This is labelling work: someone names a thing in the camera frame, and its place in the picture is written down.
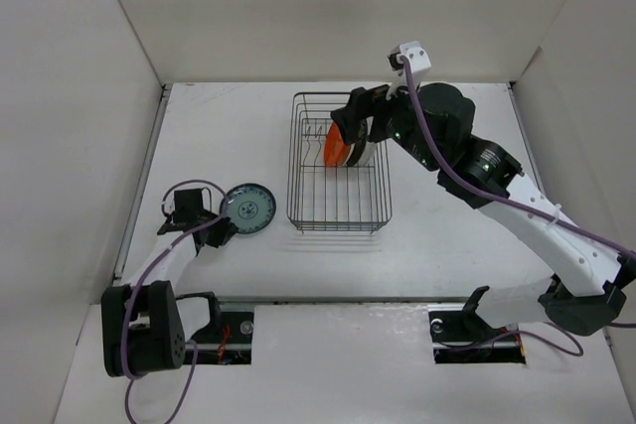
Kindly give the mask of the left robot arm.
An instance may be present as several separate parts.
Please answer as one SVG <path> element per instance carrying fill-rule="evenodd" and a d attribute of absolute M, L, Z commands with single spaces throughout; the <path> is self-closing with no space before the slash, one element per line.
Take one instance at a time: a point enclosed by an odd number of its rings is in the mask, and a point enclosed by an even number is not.
<path fill-rule="evenodd" d="M 208 342 L 220 334 L 223 319 L 215 294 L 178 296 L 175 289 L 203 248 L 224 246 L 238 233 L 226 199 L 223 189 L 210 181 L 183 181 L 164 194 L 164 222 L 150 255 L 100 298 L 103 363 L 109 376 L 136 379 L 178 369 L 194 335 Z"/>

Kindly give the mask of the black plate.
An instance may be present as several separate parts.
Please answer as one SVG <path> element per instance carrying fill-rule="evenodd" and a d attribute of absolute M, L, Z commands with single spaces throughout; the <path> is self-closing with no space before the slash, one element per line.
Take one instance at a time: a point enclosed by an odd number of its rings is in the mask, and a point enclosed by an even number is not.
<path fill-rule="evenodd" d="M 357 140 L 351 146 L 350 155 L 345 163 L 348 168 L 358 167 L 357 162 L 367 142 L 369 142 L 369 123 L 367 119 L 363 119 L 359 124 Z"/>

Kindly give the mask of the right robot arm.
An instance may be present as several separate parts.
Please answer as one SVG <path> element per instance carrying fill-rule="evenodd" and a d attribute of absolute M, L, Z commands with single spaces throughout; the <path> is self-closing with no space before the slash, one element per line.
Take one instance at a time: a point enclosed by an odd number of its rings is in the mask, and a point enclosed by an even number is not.
<path fill-rule="evenodd" d="M 493 329 L 550 321 L 590 336 L 612 326 L 625 303 L 624 288 L 635 279 L 635 258 L 574 232 L 573 222 L 538 190 L 499 144 L 473 134 L 474 102 L 448 84 L 417 90 L 413 107 L 405 88 L 387 85 L 351 91 L 345 106 L 331 111 L 340 138 L 351 145 L 372 123 L 373 143 L 394 140 L 419 165 L 437 175 L 451 196 L 498 222 L 551 270 L 534 283 L 477 288 L 457 313 L 462 332 L 480 339 Z"/>

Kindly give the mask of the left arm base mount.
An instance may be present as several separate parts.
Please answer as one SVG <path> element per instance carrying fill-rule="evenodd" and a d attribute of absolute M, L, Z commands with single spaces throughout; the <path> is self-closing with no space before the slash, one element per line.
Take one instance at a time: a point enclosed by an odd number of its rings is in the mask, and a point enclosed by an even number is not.
<path fill-rule="evenodd" d="M 199 350 L 197 364 L 251 364 L 254 306 L 218 302 L 211 316 L 197 305 L 181 314 L 187 342 Z"/>

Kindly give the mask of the blue patterned plate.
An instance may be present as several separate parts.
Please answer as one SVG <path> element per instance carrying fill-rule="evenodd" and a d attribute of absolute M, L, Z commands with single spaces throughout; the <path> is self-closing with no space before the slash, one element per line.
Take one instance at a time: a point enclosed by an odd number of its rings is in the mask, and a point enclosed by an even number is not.
<path fill-rule="evenodd" d="M 273 221 L 277 203 L 267 187 L 257 183 L 243 183 L 231 188 L 221 204 L 239 235 L 261 232 Z"/>

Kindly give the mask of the orange plate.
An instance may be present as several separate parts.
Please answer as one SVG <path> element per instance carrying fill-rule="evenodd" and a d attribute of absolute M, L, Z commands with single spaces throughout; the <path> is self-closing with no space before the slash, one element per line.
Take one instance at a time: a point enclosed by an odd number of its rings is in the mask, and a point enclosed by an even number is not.
<path fill-rule="evenodd" d="M 338 125 L 333 122 L 326 135 L 323 160 L 326 167 L 336 168 L 346 165 L 353 146 L 345 143 Z"/>

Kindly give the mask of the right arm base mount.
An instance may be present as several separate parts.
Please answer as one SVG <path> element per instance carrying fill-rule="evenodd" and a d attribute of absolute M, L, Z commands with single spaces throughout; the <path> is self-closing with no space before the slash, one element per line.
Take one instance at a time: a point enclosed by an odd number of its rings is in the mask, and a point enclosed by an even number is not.
<path fill-rule="evenodd" d="M 477 288 L 464 305 L 436 304 L 428 308 L 429 332 L 436 364 L 525 364 L 521 339 L 507 336 L 501 341 L 486 341 L 508 332 L 494 329 L 476 315 L 477 305 L 489 290 Z"/>

